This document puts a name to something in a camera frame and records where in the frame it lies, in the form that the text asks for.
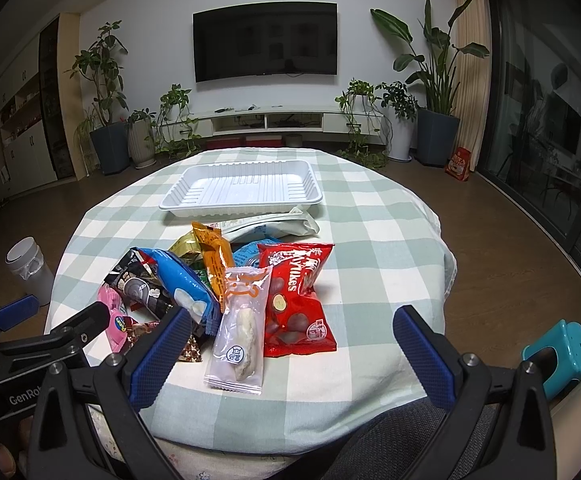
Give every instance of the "white tv cabinet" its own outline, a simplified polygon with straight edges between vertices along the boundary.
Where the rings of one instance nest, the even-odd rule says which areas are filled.
[[[383,144],[380,133],[385,131],[383,115],[360,110],[353,116],[368,135],[371,144]],[[245,136],[255,134],[302,133],[304,140],[346,140],[350,131],[349,121],[337,106],[269,106],[254,110],[227,110],[191,114],[198,122],[186,126],[181,121],[162,126],[166,140],[179,140],[192,130],[201,137]]]

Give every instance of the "wooden floor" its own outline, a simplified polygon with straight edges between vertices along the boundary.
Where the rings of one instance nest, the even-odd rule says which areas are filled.
[[[0,304],[23,290],[4,257],[33,236],[53,272],[82,215],[90,207],[159,165],[101,174],[13,200],[0,209]],[[459,182],[416,161],[381,170],[417,193],[440,217],[442,237],[458,261],[445,305],[447,336],[460,352],[491,365],[515,366],[522,348],[558,320],[581,323],[581,279],[544,233],[477,174]],[[45,311],[11,337],[41,333]]]

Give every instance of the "white plastic tray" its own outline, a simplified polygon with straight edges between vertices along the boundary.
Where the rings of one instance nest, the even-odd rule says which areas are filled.
[[[159,208],[176,216],[286,213],[322,200],[305,160],[202,164],[187,168]]]

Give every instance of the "tablecloth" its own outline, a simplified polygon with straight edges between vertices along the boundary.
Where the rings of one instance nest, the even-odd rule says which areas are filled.
[[[56,275],[46,331],[96,298],[104,276],[133,246],[168,249],[190,222],[158,209],[195,164],[242,160],[311,163],[324,200],[309,212],[320,227],[306,241],[334,242],[315,290],[337,352],[267,358],[261,396],[203,384],[200,364],[177,363],[142,418],[155,436],[226,452],[302,453],[331,442],[424,391],[392,334],[392,316],[413,304],[443,333],[443,302],[456,261],[435,213],[379,173],[308,149],[233,148],[204,152],[142,178],[85,215]],[[104,334],[86,347],[91,364],[110,353]]]

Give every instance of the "screw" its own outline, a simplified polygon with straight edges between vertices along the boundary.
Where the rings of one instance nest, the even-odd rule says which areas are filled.
[[[106,361],[106,364],[109,366],[117,366],[122,362],[122,355],[113,353],[110,354],[104,361]]]
[[[538,367],[533,361],[522,361],[522,370],[529,375],[533,375],[537,372]]]
[[[64,369],[64,365],[60,362],[55,362],[48,367],[52,375],[58,375]]]
[[[461,359],[466,363],[466,366],[477,366],[480,362],[479,357],[475,354],[464,354]]]

